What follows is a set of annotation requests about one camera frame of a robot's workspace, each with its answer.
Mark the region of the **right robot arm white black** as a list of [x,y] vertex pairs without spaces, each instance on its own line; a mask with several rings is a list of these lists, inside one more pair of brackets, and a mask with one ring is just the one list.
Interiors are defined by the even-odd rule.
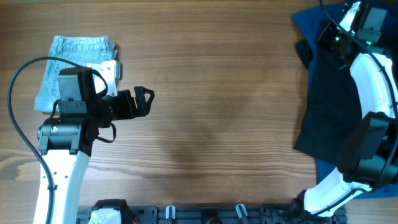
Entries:
[[397,195],[397,8],[320,4],[293,20],[308,70],[294,148],[315,158],[318,183],[292,202],[291,214],[329,218],[361,194]]

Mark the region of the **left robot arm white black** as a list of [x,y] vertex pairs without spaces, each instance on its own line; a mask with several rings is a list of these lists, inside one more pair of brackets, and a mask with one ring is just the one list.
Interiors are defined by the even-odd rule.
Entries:
[[34,223],[75,223],[80,187],[91,157],[93,142],[101,128],[113,128],[113,121],[149,114],[155,93],[143,86],[109,96],[96,92],[89,67],[66,68],[58,75],[59,116],[44,121],[38,129],[38,150],[45,164],[34,215]]

